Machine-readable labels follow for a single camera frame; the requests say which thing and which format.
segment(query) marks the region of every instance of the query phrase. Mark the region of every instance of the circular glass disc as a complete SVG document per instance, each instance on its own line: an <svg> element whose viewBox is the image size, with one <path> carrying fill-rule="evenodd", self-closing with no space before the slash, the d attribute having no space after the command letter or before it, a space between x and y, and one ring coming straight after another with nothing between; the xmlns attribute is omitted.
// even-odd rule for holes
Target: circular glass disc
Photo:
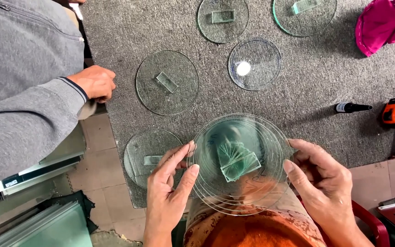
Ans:
<svg viewBox="0 0 395 247"><path fill-rule="evenodd" d="M333 19L337 0L274 0L277 25L290 35L307 37L321 32Z"/></svg>
<svg viewBox="0 0 395 247"><path fill-rule="evenodd" d="M175 115L190 107L199 91L193 62L178 51L157 51L148 56L136 74L141 102L160 115Z"/></svg>
<svg viewBox="0 0 395 247"><path fill-rule="evenodd" d="M124 167L136 184L147 188L147 177L156 168L161 157L170 149L181 145L174 134L162 129L148 129L135 134L124 151ZM173 177L174 187L178 185L184 170Z"/></svg>
<svg viewBox="0 0 395 247"><path fill-rule="evenodd" d="M238 38L249 20L244 0L203 0L197 12L197 24L202 34L215 43L227 43Z"/></svg>
<svg viewBox="0 0 395 247"><path fill-rule="evenodd" d="M239 87L260 90L274 82L280 73L281 54L271 41L249 38L234 47L228 60L228 70Z"/></svg>
<svg viewBox="0 0 395 247"><path fill-rule="evenodd" d="M187 165L199 164L193 189L210 207L251 215L274 205L289 185L283 160L292 158L283 133L255 115L234 113L207 124L195 137Z"/></svg>

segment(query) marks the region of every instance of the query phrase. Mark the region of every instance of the gray carpet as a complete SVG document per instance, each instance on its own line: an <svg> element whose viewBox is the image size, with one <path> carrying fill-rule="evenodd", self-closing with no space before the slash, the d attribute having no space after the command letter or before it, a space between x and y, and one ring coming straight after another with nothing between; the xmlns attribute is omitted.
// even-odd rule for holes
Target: gray carpet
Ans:
<svg viewBox="0 0 395 247"><path fill-rule="evenodd" d="M126 143L143 129L162 128L186 142L212 119L242 112L265 117L287 137L321 145L346 167L386 160L395 132L381 128L377 116L383 104L395 97L395 44L370 58L363 58L357 49L354 26L369 2L339 1L326 30L297 38L277 27L271 1L251 0L243 35L215 44L196 26L200 0L88 0L82 7L83 23L94 62L117 75L107 111L121 159ZM283 59L275 83L261 91L241 89L227 70L234 46L254 36L273 41ZM179 115L156 115L136 94L138 67L148 55L163 49L186 54L200 76L196 101ZM374 109L334 115L332 106L346 101L371 104ZM127 181L133 205L145 207L145 190Z"/></svg>

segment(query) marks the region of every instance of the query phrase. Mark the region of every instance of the black bottle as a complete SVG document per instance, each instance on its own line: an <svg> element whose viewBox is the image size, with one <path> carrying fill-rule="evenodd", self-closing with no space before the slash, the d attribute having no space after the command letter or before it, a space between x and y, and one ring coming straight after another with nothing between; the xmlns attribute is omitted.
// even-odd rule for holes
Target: black bottle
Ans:
<svg viewBox="0 0 395 247"><path fill-rule="evenodd" d="M373 107L370 105L360 105L351 102L342 102L336 104L334 109L337 113L353 113L353 112L371 110L372 108Z"/></svg>

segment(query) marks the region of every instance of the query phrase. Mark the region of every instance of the gray jacket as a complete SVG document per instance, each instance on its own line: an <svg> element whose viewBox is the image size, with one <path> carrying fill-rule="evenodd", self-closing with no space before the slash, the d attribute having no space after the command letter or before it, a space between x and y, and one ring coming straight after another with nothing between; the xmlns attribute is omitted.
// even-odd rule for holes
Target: gray jacket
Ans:
<svg viewBox="0 0 395 247"><path fill-rule="evenodd" d="M77 124L80 31L52 0L0 0L0 180L51 153Z"/></svg>

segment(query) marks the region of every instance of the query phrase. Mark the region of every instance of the magenta fabric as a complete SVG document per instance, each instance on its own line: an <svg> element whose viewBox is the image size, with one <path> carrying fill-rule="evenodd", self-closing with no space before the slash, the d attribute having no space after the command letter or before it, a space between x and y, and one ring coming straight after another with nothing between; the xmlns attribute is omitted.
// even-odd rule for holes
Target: magenta fabric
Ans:
<svg viewBox="0 0 395 247"><path fill-rule="evenodd" d="M384 44L395 43L395 0L374 0L358 18L356 44L367 57Z"/></svg>

